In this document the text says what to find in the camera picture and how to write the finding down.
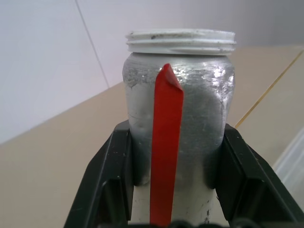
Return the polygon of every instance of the red stripe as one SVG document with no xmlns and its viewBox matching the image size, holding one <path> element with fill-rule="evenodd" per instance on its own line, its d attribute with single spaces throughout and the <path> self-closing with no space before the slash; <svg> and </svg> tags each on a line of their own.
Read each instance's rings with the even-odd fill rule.
<svg viewBox="0 0 304 228">
<path fill-rule="evenodd" d="M 184 92 L 170 64 L 156 77 L 151 157 L 150 223 L 171 222 Z"/>
</svg>

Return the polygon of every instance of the beige surface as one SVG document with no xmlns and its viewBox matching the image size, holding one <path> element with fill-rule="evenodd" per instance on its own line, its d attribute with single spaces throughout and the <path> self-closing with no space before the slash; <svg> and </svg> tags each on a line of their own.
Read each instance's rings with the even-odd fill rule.
<svg viewBox="0 0 304 228">
<path fill-rule="evenodd" d="M 227 123 L 235 126 L 300 52 L 300 47 L 241 48 L 230 57 L 236 88 Z"/>
<path fill-rule="evenodd" d="M 304 126 L 304 55 L 238 127 L 245 141 L 273 165 Z"/>
<path fill-rule="evenodd" d="M 294 47 L 237 50 L 235 125 L 299 53 Z M 62 227 L 84 170 L 114 126 L 127 119 L 119 84 L 0 146 L 0 227 Z M 221 222 L 217 207 L 213 221 Z"/>
</svg>

